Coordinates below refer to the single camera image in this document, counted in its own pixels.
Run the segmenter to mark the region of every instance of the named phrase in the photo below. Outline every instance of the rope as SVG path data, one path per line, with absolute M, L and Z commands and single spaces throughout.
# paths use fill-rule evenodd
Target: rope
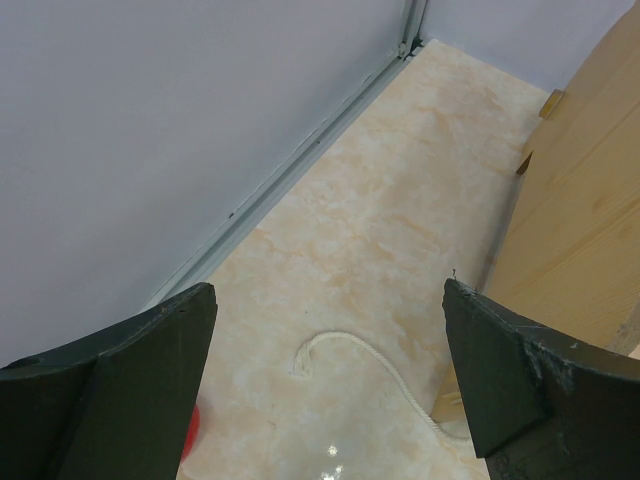
M 431 429 L 440 435 L 444 440 L 453 444 L 453 445 L 472 445 L 470 438 L 460 438 L 454 435 L 451 435 L 448 432 L 445 432 L 440 425 L 438 425 L 428 414 L 425 412 L 422 407 L 418 404 L 415 397 L 409 391 L 409 387 L 398 373 L 398 370 L 391 365 L 391 362 L 380 352 L 378 352 L 375 348 L 369 345 L 367 342 L 362 340 L 351 333 L 346 332 L 338 332 L 338 331 L 329 331 L 322 332 L 315 335 L 311 340 L 304 342 L 300 348 L 298 349 L 298 353 L 296 353 L 296 358 L 293 364 L 293 373 L 297 374 L 301 377 L 311 377 L 313 375 L 313 363 L 311 362 L 311 350 L 318 343 L 323 340 L 328 340 L 330 338 L 344 338 L 345 340 L 349 340 L 350 342 L 355 343 L 356 345 L 361 346 L 367 352 L 369 352 L 376 360 L 378 360 L 387 371 L 391 374 L 393 379 L 400 387 L 400 391 L 404 395 L 404 397 L 411 404 L 413 409 L 416 411 L 418 415 L 424 420 L 424 422 L 431 427 Z

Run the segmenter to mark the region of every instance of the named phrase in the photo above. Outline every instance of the beige floor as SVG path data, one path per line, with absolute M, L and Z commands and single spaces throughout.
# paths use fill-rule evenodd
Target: beige floor
M 479 278 L 546 96 L 435 41 L 417 56 L 212 276 L 203 429 L 179 478 L 486 478 L 358 347 L 323 343 L 313 378 L 290 372 L 301 342 L 346 330 L 428 410 L 449 358 L 443 282 Z

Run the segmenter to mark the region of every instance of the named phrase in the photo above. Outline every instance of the wall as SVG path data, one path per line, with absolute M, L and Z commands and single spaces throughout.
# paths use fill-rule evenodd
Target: wall
M 429 0 L 422 38 L 545 90 L 563 88 L 633 0 Z
M 403 4 L 3 2 L 0 365 L 137 313 L 392 54 Z

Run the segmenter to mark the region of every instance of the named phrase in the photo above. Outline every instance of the white wall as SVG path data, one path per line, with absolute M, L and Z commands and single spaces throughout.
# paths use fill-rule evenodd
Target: white wall
M 1 2 L 0 366 L 137 313 L 392 54 L 403 5 Z
M 633 0 L 429 0 L 432 37 L 545 90 L 563 88 Z

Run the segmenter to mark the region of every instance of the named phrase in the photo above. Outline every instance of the marble pattern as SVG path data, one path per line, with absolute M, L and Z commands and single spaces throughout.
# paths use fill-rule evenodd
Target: marble pattern
M 318 345 L 311 379 L 292 361 L 317 332 L 355 333 L 429 410 L 449 360 L 443 282 L 477 281 L 546 97 L 427 45 L 211 277 L 202 429 L 179 479 L 486 478 L 357 346 Z

